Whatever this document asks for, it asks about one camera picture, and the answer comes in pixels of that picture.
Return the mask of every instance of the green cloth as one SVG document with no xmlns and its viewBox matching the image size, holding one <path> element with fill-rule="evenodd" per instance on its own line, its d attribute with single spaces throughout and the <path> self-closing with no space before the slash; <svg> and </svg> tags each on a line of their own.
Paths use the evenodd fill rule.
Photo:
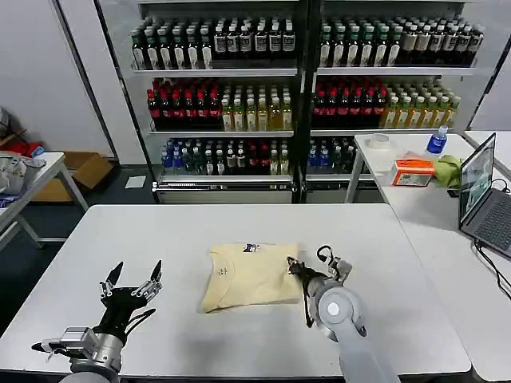
<svg viewBox="0 0 511 383">
<path fill-rule="evenodd" d="M 434 162 L 435 178 L 447 188 L 460 184 L 461 160 L 447 154 Z"/>
</svg>

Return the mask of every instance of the blue bottle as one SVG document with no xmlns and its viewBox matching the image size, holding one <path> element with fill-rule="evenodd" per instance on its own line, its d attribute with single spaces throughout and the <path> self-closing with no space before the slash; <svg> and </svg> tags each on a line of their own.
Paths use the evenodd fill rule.
<svg viewBox="0 0 511 383">
<path fill-rule="evenodd" d="M 448 126 L 442 125 L 438 128 L 438 132 L 431 135 L 430 142 L 428 142 L 428 146 L 426 146 L 426 153 L 440 156 L 446 146 L 448 129 Z"/>
</svg>

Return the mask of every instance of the laptop screen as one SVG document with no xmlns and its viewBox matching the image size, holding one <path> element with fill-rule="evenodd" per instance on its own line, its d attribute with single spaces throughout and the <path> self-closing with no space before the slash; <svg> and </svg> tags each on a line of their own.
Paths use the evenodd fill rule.
<svg viewBox="0 0 511 383">
<path fill-rule="evenodd" d="M 495 134 L 461 166 L 460 223 L 492 186 Z"/>
</svg>

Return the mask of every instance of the white desk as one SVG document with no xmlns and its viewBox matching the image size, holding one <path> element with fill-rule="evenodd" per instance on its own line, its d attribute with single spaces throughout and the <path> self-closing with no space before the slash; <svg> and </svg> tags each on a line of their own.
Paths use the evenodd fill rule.
<svg viewBox="0 0 511 383">
<path fill-rule="evenodd" d="M 392 135 L 390 150 L 366 146 L 367 136 L 356 136 L 356 166 L 365 161 L 385 201 L 392 207 L 422 265 L 443 302 L 446 312 L 477 374 L 487 381 L 511 380 L 511 302 L 497 287 L 496 279 L 471 248 L 471 241 L 457 230 L 458 199 L 445 188 L 387 186 L 392 162 L 407 150 L 421 154 L 428 135 Z M 473 148 L 460 136 L 449 135 L 445 154 L 467 158 Z M 494 172 L 493 177 L 501 176 Z M 351 181 L 350 188 L 356 185 Z M 511 262 L 486 251 L 501 272 L 511 277 Z"/>
<path fill-rule="evenodd" d="M 30 349 L 67 326 L 95 326 L 97 283 L 125 261 L 118 286 L 138 286 L 158 259 L 156 313 L 129 335 L 131 377 L 338 376 L 337 345 L 305 325 L 303 302 L 198 314 L 208 248 L 300 242 L 304 260 L 325 243 L 354 266 L 347 286 L 368 307 L 369 331 L 400 374 L 470 369 L 468 357 L 392 210 L 369 205 L 94 206 L 77 225 L 0 338 L 0 369 L 68 372 L 64 357 Z"/>
<path fill-rule="evenodd" d="M 64 153 L 46 152 L 41 155 L 46 165 L 38 170 L 29 180 L 23 195 L 9 206 L 0 209 L 0 250 L 21 230 L 25 230 L 37 247 L 44 242 L 64 242 L 65 238 L 41 238 L 20 214 L 23 208 L 36 196 L 55 176 L 59 176 L 69 194 L 80 204 L 84 211 L 89 205 L 80 193 L 73 177 L 64 165 Z"/>
<path fill-rule="evenodd" d="M 466 139 L 477 148 L 492 134 L 490 131 L 467 131 Z M 495 167 L 511 179 L 511 132 L 496 132 Z"/>
</svg>

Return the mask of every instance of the beige t-shirt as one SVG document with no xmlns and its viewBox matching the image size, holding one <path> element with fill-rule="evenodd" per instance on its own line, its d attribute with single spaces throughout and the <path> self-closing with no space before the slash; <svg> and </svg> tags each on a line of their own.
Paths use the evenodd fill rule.
<svg viewBox="0 0 511 383">
<path fill-rule="evenodd" d="M 287 273 L 287 257 L 298 258 L 298 243 L 229 243 L 212 247 L 213 271 L 200 311 L 232 306 L 297 302 L 299 280 Z"/>
</svg>

